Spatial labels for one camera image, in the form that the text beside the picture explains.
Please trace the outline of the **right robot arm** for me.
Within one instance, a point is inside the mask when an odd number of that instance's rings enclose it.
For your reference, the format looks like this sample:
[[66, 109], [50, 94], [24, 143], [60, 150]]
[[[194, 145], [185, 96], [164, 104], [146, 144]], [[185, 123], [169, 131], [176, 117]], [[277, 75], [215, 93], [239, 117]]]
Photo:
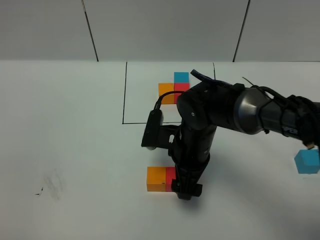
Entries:
[[219, 127], [247, 135], [276, 132], [302, 141], [308, 149], [320, 144], [319, 103], [302, 96], [284, 97], [265, 86], [200, 83], [179, 96], [177, 109], [181, 124], [170, 152], [176, 174], [171, 189], [182, 200], [202, 193], [198, 180], [210, 161]]

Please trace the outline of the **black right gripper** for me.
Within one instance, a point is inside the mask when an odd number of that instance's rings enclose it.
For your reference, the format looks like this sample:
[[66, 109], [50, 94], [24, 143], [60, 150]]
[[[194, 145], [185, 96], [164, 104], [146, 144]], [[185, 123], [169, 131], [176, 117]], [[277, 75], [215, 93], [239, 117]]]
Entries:
[[191, 200], [202, 194], [198, 183], [210, 161], [210, 149], [217, 126], [209, 125], [195, 130], [182, 123], [173, 140], [170, 150], [175, 164], [176, 178], [171, 182], [171, 190], [181, 200]]

